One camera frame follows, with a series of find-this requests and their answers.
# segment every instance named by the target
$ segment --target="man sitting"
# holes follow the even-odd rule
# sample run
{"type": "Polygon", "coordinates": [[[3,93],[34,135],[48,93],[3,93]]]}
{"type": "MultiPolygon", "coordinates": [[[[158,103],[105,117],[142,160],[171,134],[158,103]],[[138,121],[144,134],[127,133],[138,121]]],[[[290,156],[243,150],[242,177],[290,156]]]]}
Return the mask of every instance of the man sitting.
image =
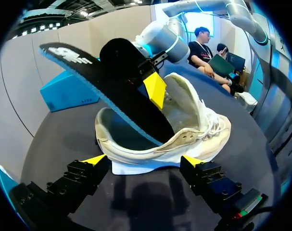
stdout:
{"type": "Polygon", "coordinates": [[[216,50],[217,50],[218,54],[219,54],[221,57],[223,57],[224,59],[227,58],[227,54],[228,54],[229,50],[228,50],[228,47],[227,47],[225,44],[223,44],[223,43],[219,43],[219,44],[217,45],[216,50]]]}
{"type": "Polygon", "coordinates": [[[222,76],[214,73],[212,67],[208,64],[208,62],[213,58],[210,48],[205,45],[205,43],[208,43],[210,40],[209,30],[205,27],[196,28],[195,36],[196,41],[189,43],[189,64],[213,78],[229,93],[231,91],[230,87],[237,92],[243,92],[243,87],[241,85],[232,82],[231,79],[223,78],[222,76]]]}

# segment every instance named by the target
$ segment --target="laptop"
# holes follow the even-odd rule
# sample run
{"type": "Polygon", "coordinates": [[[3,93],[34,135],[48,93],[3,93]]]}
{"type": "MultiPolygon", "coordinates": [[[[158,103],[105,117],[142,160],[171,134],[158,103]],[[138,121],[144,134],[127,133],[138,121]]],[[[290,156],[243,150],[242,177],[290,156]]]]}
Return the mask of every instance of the laptop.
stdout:
{"type": "Polygon", "coordinates": [[[212,67],[215,73],[222,77],[227,77],[234,71],[234,66],[228,63],[223,57],[216,54],[208,64],[212,67]]]}
{"type": "Polygon", "coordinates": [[[245,65],[245,59],[243,59],[240,56],[237,56],[233,53],[227,54],[227,62],[229,62],[231,65],[234,66],[234,69],[236,71],[239,71],[240,73],[243,72],[244,65],[245,65]]]}

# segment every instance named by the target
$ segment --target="round platform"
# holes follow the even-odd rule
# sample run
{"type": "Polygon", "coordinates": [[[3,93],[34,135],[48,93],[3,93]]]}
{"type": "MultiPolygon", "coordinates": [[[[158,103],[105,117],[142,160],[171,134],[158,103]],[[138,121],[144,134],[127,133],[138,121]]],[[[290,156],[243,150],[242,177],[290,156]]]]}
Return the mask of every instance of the round platform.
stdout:
{"type": "MultiPolygon", "coordinates": [[[[280,182],[275,158],[267,140],[249,113],[212,79],[188,64],[165,61],[160,75],[177,72],[196,88],[207,107],[231,121],[231,135],[214,161],[227,176],[242,183],[242,192],[256,188],[269,196],[266,206],[280,197],[280,182]]],[[[22,182],[33,181],[46,190],[75,159],[101,155],[95,144],[94,119],[105,107],[98,103],[49,113],[29,148],[22,182]]],[[[195,197],[178,168],[151,173],[116,176],[110,172],[93,196],[88,196],[71,219],[96,231],[213,230],[220,220],[202,197],[195,197]]],[[[253,219],[255,226],[266,217],[253,219]]]]}

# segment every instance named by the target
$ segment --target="white sneaker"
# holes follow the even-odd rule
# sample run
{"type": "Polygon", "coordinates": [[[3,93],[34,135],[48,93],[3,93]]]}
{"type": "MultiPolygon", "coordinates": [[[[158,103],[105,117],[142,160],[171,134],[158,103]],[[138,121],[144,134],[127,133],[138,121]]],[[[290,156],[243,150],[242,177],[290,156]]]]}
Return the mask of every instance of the white sneaker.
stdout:
{"type": "Polygon", "coordinates": [[[205,162],[212,160],[225,146],[231,123],[200,101],[193,85],[172,73],[167,84],[162,113],[175,135],[161,146],[141,136],[110,108],[101,109],[95,119],[98,144],[112,161],[116,175],[150,172],[164,166],[179,166],[182,155],[205,162]]]}

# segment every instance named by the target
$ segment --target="black t-shirt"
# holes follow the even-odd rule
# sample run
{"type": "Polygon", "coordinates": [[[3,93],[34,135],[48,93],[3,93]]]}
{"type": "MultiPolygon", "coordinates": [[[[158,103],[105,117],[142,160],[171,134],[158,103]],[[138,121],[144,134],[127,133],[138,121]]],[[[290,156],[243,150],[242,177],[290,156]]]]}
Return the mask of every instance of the black t-shirt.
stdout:
{"type": "Polygon", "coordinates": [[[190,48],[190,55],[188,57],[189,64],[191,64],[192,66],[196,68],[198,68],[199,66],[192,62],[191,57],[193,55],[196,55],[198,58],[200,58],[206,63],[209,62],[213,58],[210,48],[204,44],[203,45],[198,44],[196,41],[189,42],[189,48],[190,48]]]}

